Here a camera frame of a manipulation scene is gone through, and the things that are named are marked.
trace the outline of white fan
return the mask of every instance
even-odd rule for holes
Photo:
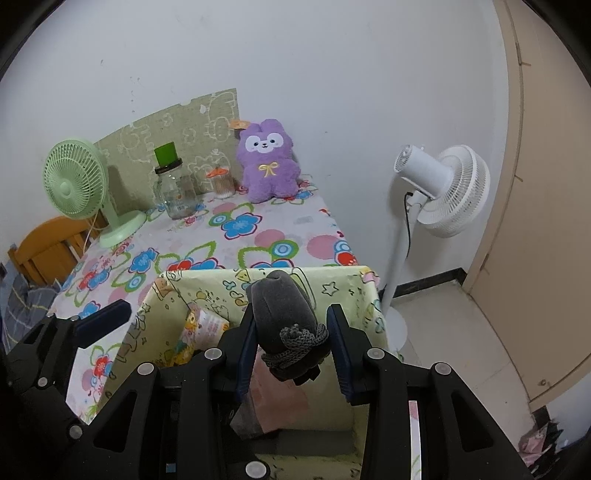
[[[491,174],[484,160],[466,145],[450,147],[438,159],[421,148],[406,145],[396,159],[394,170],[416,188],[405,202],[407,225],[400,229],[394,246],[382,298],[388,344],[399,350],[406,342],[407,328],[390,304],[417,221],[442,238],[460,233],[482,210],[491,186]]]

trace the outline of beige patterned board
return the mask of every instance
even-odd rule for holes
[[[95,145],[107,160],[109,191],[118,213],[154,206],[154,148],[168,142],[174,141],[198,193],[213,190],[206,174],[218,166],[230,168],[240,180],[238,140],[230,128],[237,118],[236,89],[230,89],[152,113],[99,140]]]

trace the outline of purple plush toy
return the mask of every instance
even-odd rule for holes
[[[292,146],[291,138],[275,119],[242,130],[236,158],[244,167],[242,185],[252,203],[297,194],[300,167],[291,158]]]

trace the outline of white fan base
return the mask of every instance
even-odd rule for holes
[[[108,226],[103,230],[99,237],[99,245],[101,248],[114,247],[120,244],[127,237],[133,235],[138,231],[146,221],[146,214],[138,210],[124,213],[119,217],[119,226],[112,229]]]
[[[386,339],[388,341],[388,349],[391,352],[400,351],[406,343],[407,338],[408,328],[404,317],[394,307],[390,307],[386,312]]]

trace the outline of plush toy ear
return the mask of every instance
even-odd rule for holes
[[[248,138],[249,135],[255,134],[261,131],[261,126],[259,124],[250,124],[244,130],[240,130],[240,140],[243,138]]]
[[[261,122],[261,131],[268,131],[268,130],[274,130],[274,131],[280,131],[280,132],[284,132],[285,130],[283,130],[283,125],[281,125],[281,122],[279,120],[276,120],[274,118],[268,118],[267,120],[263,120]]]

